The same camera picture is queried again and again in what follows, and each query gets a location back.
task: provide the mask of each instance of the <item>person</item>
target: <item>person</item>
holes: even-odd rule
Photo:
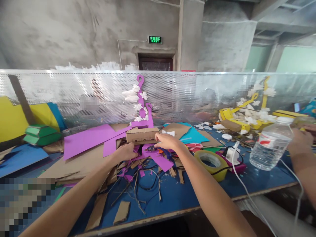
[[[181,160],[200,206],[219,236],[256,236],[255,232],[212,175],[195,159],[186,146],[169,134],[156,134],[155,147],[174,150]],[[36,219],[20,237],[67,236],[93,194],[110,170],[122,161],[133,159],[134,144],[119,147],[103,164],[83,178]]]
[[[303,128],[306,131],[292,129],[294,139],[289,144],[288,150],[294,172],[301,181],[309,201],[316,209],[316,157],[311,149],[316,139],[316,124],[305,125]]]

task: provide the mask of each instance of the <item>tape roll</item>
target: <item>tape roll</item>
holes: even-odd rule
[[[222,157],[211,151],[199,150],[195,152],[194,157],[207,169],[210,174],[215,173],[225,167],[228,167],[228,164]],[[216,167],[208,166],[203,161],[208,161],[214,164]],[[227,170],[228,169],[225,169],[218,174],[213,175],[213,177],[216,179],[217,182],[223,181],[225,179]]]

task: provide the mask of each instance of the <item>green exit sign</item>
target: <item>green exit sign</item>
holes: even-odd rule
[[[148,43],[162,44],[162,37],[161,36],[148,36]]]

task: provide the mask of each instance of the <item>table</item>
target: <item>table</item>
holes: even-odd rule
[[[211,135],[217,140],[224,140],[223,138],[221,138],[222,134],[215,132],[215,130],[212,131]],[[233,144],[233,142],[226,142],[226,145]],[[241,146],[239,146],[239,148],[241,149],[241,154],[245,153],[244,162],[247,165],[246,171],[241,179],[246,185],[251,196],[261,195],[297,184],[297,180],[295,179],[295,177],[281,162],[279,162],[277,166],[271,171],[262,171],[250,164],[250,153],[246,152],[250,149]],[[11,177],[37,177],[42,170],[47,169],[54,162],[56,162],[56,158],[58,156],[60,156],[60,154],[50,155],[50,158],[47,158],[48,160],[45,159],[42,161],[42,163],[44,164],[43,166],[38,168],[34,168],[34,166],[29,166],[28,169],[23,169],[19,173],[16,172]],[[286,163],[286,165],[292,168],[288,152],[283,155],[282,159]],[[148,167],[152,167],[154,165],[154,161],[151,160]],[[134,170],[129,170],[127,174],[133,174],[136,170],[137,168],[135,168]],[[153,184],[156,175],[154,173],[153,175],[150,175],[150,171],[145,171],[145,174],[146,175],[143,178],[140,178],[140,184],[146,187],[150,187]],[[200,209],[198,200],[195,196],[186,172],[183,173],[183,177],[185,184],[180,184],[178,176],[173,178],[169,174],[163,173],[160,175],[160,191],[162,196],[162,200],[160,202],[158,196],[157,181],[155,182],[152,190],[145,191],[139,188],[138,199],[147,202],[146,206],[145,204],[142,204],[143,209],[145,209],[146,215],[142,213],[142,211],[138,208],[136,201],[132,198],[132,188],[129,190],[129,193],[132,197],[130,197],[127,193],[124,193],[111,207],[112,202],[127,185],[127,182],[122,179],[122,181],[119,184],[116,184],[116,187],[114,187],[108,195],[100,226],[97,227],[95,230],[84,233],[86,224],[93,209],[95,201],[94,195],[78,218],[70,233],[70,236],[77,235],[80,237],[90,237],[109,235],[142,225],[166,220],[168,218],[174,218],[179,215],[184,215],[185,213]],[[232,174],[229,171],[227,172],[225,180],[220,182],[220,185],[232,198],[233,201],[247,198],[242,184],[239,182],[235,174]],[[44,213],[45,210],[48,209],[48,207],[53,204],[61,189],[62,188],[57,188],[55,192],[52,192],[50,197],[47,197],[45,202],[41,202],[41,208],[33,208],[32,217],[29,218],[29,220],[24,220],[23,222],[23,225],[25,225],[23,229],[27,228],[36,218],[38,218],[42,213]],[[128,219],[122,224],[113,226],[116,212],[119,208],[120,201],[122,200],[131,202]]]

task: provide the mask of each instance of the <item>forearm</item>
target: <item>forearm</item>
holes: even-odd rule
[[[112,156],[63,195],[35,220],[21,237],[67,236],[90,198],[102,185],[116,163]]]
[[[291,144],[288,147],[293,169],[300,179],[308,199],[316,209],[316,158],[309,146]]]
[[[219,236],[255,236],[254,231],[211,174],[183,147],[175,150],[200,206]]]

